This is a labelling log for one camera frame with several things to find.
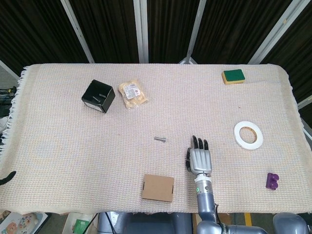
dark curtain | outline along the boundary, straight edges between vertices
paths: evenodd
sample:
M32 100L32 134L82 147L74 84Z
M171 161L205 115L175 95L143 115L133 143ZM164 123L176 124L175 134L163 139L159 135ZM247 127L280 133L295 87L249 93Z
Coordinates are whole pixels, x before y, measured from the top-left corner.
M139 63L133 0L70 0L97 63Z
M299 110L300 116L303 120L312 127L312 104L305 106Z
M88 63L59 0L2 0L0 27L0 59L18 75L35 63Z
M199 0L148 0L150 63L179 63L186 57Z
M207 0L192 58L202 64L244 64L291 0Z
M277 64L286 70L297 102L312 95L312 1L262 63Z

plastic bag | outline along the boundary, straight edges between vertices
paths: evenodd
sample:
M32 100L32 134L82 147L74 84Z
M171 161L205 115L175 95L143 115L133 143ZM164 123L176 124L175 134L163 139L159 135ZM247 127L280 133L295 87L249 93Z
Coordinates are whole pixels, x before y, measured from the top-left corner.
M135 108L148 101L137 79L120 84L118 90L127 109Z

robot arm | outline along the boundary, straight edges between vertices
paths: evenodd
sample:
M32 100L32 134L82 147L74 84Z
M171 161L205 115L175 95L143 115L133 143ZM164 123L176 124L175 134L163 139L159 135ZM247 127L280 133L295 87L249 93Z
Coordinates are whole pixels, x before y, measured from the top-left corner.
M195 176L198 214L202 221L198 224L197 234L267 234L259 227L229 225L217 220L212 188L212 163L208 142L193 136L194 148L189 148L186 166Z

robot finger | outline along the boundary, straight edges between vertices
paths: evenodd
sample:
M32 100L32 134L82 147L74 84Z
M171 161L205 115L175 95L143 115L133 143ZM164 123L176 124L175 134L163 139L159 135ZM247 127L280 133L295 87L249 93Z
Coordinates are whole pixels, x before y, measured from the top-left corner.
M198 149L198 142L195 136L193 136L194 149Z
M204 140L204 150L209 150L207 140Z
M204 145L203 145L203 141L200 138L198 138L198 144L199 144L199 149L203 150L204 149Z

brown box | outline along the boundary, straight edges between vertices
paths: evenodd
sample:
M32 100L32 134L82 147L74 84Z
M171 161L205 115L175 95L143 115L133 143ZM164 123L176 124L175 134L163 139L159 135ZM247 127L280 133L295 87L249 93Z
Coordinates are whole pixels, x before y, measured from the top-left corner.
M144 175L143 199L172 202L174 178L159 175Z

